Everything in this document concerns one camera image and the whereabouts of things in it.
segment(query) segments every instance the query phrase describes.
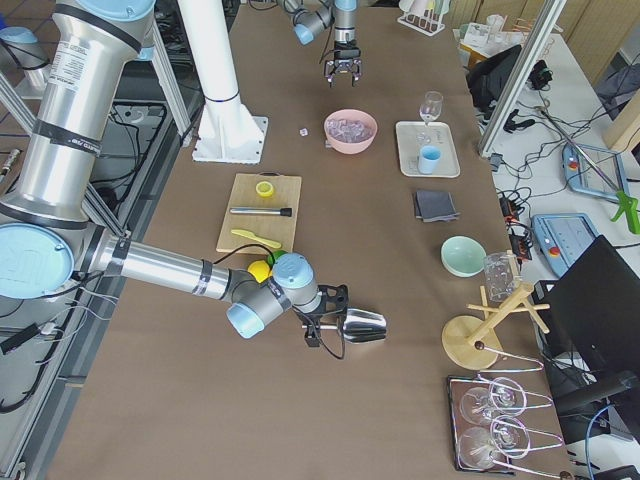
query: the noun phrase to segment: yellow ring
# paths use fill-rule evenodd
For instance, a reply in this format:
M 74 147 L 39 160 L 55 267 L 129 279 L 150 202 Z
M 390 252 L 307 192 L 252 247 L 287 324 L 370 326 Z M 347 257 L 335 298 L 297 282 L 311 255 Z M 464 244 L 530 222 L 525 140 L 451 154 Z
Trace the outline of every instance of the yellow ring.
M 256 185 L 256 193 L 260 195 L 262 198 L 268 198 L 273 195 L 275 189 L 273 188 L 273 184 L 271 182 L 258 182 Z

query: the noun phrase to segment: white tray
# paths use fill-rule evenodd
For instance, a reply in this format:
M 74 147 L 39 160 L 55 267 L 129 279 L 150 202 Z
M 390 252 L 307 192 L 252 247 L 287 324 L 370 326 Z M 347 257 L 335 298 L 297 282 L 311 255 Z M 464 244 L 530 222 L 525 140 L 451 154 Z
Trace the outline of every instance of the white tray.
M 460 175 L 460 164 L 458 163 L 458 155 L 456 155 L 456 147 L 453 144 L 453 137 L 451 137 L 451 130 L 449 125 L 442 122 L 429 124 L 431 145 L 442 151 L 440 162 L 430 175 L 424 175 L 418 171 L 418 134 L 424 132 L 425 128 L 424 122 L 396 123 L 400 171 L 407 177 L 455 178 Z

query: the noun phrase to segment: brown table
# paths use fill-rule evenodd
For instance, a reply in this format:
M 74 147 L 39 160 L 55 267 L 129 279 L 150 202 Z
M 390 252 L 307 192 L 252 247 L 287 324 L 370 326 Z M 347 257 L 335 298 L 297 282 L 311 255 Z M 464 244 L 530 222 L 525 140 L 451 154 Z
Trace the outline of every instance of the brown table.
M 462 478 L 453 469 L 445 379 L 469 374 L 440 343 L 450 318 L 470 313 L 481 276 L 461 279 L 440 263 L 440 245 L 469 235 L 488 252 L 508 247 L 471 97 L 450 30 L 427 38 L 396 23 L 397 9 L 358 12 L 364 77 L 330 89 L 318 58 L 324 38 L 297 44 L 286 15 L 241 7 L 231 41 L 242 98 L 270 119 L 257 167 L 177 160 L 146 242 L 215 259 L 219 227 L 237 172 L 301 175 L 295 239 L 320 283 L 346 283 L 352 306 L 380 312 L 384 342 L 348 345 L 340 362 L 303 341 L 292 312 L 252 340 L 225 317 L 227 304 L 127 282 L 48 478 L 417 479 Z M 394 125 L 418 120 L 426 90 L 445 97 L 462 174 L 400 173 Z M 363 154 L 324 146 L 323 119 L 361 108 L 379 133 Z M 309 129 L 301 137 L 299 129 Z M 414 217 L 416 189 L 448 190 L 451 223 Z M 255 256 L 228 263 L 246 267 Z M 497 330 L 509 351 L 532 353 L 527 317 Z M 327 342 L 338 347 L 337 336 Z M 524 383 L 546 390 L 542 374 Z M 553 411 L 532 417 L 559 431 Z M 561 449 L 528 464 L 566 468 Z

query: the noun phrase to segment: white table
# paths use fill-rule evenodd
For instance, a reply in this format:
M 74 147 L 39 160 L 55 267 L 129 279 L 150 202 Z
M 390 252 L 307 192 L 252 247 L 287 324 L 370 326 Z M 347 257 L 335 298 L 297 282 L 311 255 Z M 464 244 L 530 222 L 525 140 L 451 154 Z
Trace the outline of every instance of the white table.
M 590 119 L 600 102 L 562 37 L 557 34 L 551 37 L 552 44 L 544 59 L 553 71 L 553 80 L 550 82 L 550 90 L 540 92 L 542 97 L 551 102 L 548 111 L 551 115 L 566 122 Z M 540 93 L 527 86 L 519 97 L 520 102 L 528 106 L 542 105 Z M 517 108 L 522 116 L 538 115 L 522 105 L 518 105 Z M 602 109 L 598 111 L 598 115 L 601 113 L 603 113 Z M 576 141 L 581 144 L 606 148 L 602 141 L 602 132 L 610 124 L 611 120 L 607 115 L 598 118 L 592 122 L 591 129 L 577 137 Z M 571 133 L 573 129 L 567 128 L 567 131 Z M 536 124 L 513 134 L 502 132 L 494 144 L 494 150 L 501 153 L 504 161 L 509 165 L 518 167 L 523 165 L 526 153 L 536 152 L 541 143 L 559 138 L 558 134 L 553 133 L 544 125 Z M 550 147 L 546 148 L 544 153 L 547 153 L 549 149 Z M 566 180 L 562 169 L 561 151 L 560 147 L 548 157 L 531 164 L 531 171 L 527 172 L 527 176 L 531 178 L 520 180 L 520 182 L 517 182 L 516 178 L 510 175 L 502 165 L 499 171 L 494 173 L 496 187 L 502 191 L 513 190 L 516 187 L 530 187 L 533 195 L 556 192 L 562 189 Z M 640 179 L 640 166 L 633 156 L 630 153 L 624 153 L 622 159 L 627 177 Z M 640 196 L 639 183 L 630 183 L 629 190 L 631 196 L 636 198 Z M 522 223 L 527 225 L 530 225 L 530 215 L 532 214 L 586 213 L 598 232 L 605 235 L 612 245 L 640 242 L 640 236 L 629 232 L 624 216 L 617 222 L 610 220 L 618 209 L 617 204 L 573 192 L 569 187 L 560 193 L 532 198 L 529 200 L 529 204 L 531 209 L 526 210 L 521 217 Z M 620 249 L 618 252 L 636 274 L 640 275 L 640 247 Z M 536 282 L 557 278 L 541 254 L 537 242 L 534 244 L 532 257 L 533 259 L 525 262 L 522 267 L 522 276 L 525 280 Z M 571 444 L 568 449 L 577 454 L 576 459 L 584 461 L 584 441 Z M 590 453 L 591 461 L 603 471 L 625 464 L 633 464 L 640 470 L 640 445 L 635 441 L 626 442 L 611 435 L 599 435 L 591 439 Z M 576 473 L 587 476 L 586 469 L 582 469 L 582 467 L 576 467 L 576 469 Z

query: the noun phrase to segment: blue cup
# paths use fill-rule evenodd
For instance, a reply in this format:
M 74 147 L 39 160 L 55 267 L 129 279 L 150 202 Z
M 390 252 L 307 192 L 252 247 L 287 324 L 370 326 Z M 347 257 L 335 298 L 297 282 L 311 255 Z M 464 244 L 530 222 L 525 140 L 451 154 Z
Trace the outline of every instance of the blue cup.
M 431 175 L 438 166 L 441 155 L 442 152 L 438 147 L 433 145 L 421 147 L 418 155 L 418 171 L 423 175 Z

